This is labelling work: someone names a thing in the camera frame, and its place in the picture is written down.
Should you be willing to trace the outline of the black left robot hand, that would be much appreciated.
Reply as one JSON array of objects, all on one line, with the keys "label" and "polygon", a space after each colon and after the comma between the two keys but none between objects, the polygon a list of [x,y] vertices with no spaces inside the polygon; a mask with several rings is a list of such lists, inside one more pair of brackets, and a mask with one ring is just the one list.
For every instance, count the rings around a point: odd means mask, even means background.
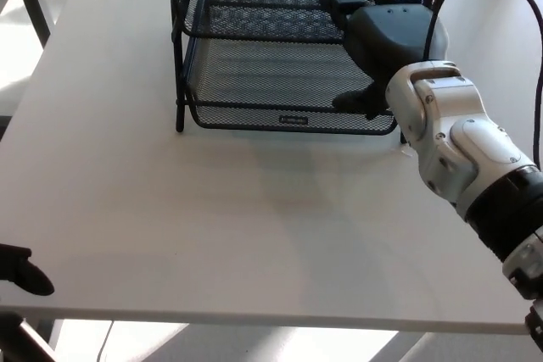
[{"label": "black left robot hand", "polygon": [[9,281],[37,296],[54,293],[54,285],[47,275],[30,262],[30,248],[1,244],[1,280]]}]

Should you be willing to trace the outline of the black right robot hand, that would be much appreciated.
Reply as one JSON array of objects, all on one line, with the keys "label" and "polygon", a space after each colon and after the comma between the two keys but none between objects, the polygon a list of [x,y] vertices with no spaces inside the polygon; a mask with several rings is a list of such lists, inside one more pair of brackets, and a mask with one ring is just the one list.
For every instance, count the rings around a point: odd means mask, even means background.
[{"label": "black right robot hand", "polygon": [[394,74],[408,64],[425,60],[424,49],[432,11],[419,0],[411,3],[385,0],[318,0],[334,25],[343,32],[343,48],[371,83],[362,90],[336,96],[334,109],[374,119],[388,109],[386,87]]}]

